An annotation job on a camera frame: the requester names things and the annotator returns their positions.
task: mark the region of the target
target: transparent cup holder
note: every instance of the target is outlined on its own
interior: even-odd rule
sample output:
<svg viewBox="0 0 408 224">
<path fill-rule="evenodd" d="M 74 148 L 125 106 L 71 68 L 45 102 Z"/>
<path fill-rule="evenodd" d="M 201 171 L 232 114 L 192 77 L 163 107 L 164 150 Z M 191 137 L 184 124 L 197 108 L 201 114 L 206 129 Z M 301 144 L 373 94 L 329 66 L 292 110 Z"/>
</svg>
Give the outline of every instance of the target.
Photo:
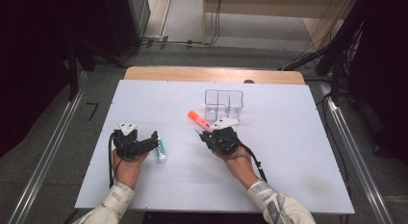
<svg viewBox="0 0 408 224">
<path fill-rule="evenodd" d="M 238 90 L 205 91 L 205 119 L 216 121 L 221 117 L 240 119 L 243 108 L 243 92 Z"/>
</svg>

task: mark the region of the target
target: white table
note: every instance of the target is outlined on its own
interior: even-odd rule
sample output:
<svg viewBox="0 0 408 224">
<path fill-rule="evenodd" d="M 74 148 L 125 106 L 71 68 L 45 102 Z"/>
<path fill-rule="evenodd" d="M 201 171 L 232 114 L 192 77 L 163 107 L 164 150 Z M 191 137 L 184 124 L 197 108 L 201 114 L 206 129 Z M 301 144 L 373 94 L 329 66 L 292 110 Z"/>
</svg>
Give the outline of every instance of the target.
<svg viewBox="0 0 408 224">
<path fill-rule="evenodd" d="M 157 130 L 168 160 L 143 163 L 130 209 L 257 212 L 245 189 L 201 142 L 187 117 L 204 115 L 206 89 L 242 90 L 240 139 L 262 162 L 269 183 L 315 213 L 354 213 L 307 86 L 129 81 L 119 83 L 75 207 L 93 209 L 109 191 L 108 140 L 117 123 L 137 122 L 139 139 Z"/>
</svg>

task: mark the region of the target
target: wooden table edge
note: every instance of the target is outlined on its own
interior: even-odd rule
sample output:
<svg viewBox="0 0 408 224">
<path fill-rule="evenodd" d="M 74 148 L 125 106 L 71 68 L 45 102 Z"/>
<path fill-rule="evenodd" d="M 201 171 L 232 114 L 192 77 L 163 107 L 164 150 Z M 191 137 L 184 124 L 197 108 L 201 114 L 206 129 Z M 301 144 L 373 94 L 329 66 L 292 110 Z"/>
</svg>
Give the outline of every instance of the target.
<svg viewBox="0 0 408 224">
<path fill-rule="evenodd" d="M 305 85 L 300 72 L 228 67 L 132 66 L 124 80 Z"/>
</svg>

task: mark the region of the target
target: green and white tube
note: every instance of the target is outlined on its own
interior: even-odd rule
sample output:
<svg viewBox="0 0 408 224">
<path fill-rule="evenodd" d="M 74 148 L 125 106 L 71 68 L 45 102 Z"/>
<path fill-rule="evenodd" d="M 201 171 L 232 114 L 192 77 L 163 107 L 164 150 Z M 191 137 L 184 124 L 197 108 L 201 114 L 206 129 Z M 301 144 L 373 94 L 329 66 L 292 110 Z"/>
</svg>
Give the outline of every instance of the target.
<svg viewBox="0 0 408 224">
<path fill-rule="evenodd" d="M 166 150 L 165 147 L 163 146 L 162 139 L 160 138 L 160 135 L 157 138 L 159 146 L 156 147 L 156 154 L 157 158 L 160 163 L 166 162 L 167 160 L 167 155 L 166 155 Z"/>
</svg>

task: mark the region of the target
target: human hand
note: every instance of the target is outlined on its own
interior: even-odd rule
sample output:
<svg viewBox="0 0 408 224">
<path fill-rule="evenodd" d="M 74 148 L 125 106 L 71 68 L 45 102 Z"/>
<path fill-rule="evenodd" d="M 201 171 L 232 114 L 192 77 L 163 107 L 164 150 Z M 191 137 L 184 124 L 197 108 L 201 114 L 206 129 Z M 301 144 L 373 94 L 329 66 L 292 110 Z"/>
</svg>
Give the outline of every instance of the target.
<svg viewBox="0 0 408 224">
<path fill-rule="evenodd" d="M 258 180 L 252 167 L 251 156 L 242 146 L 239 146 L 232 155 L 220 155 L 216 151 L 213 151 L 213 154 L 225 162 L 232 175 L 246 189 L 249 189 Z"/>
<path fill-rule="evenodd" d="M 123 160 L 116 152 L 112 151 L 112 169 L 115 173 L 116 180 L 132 190 L 135 190 L 136 182 L 138 181 L 141 164 L 147 158 L 149 152 L 144 153 L 134 160 Z"/>
</svg>

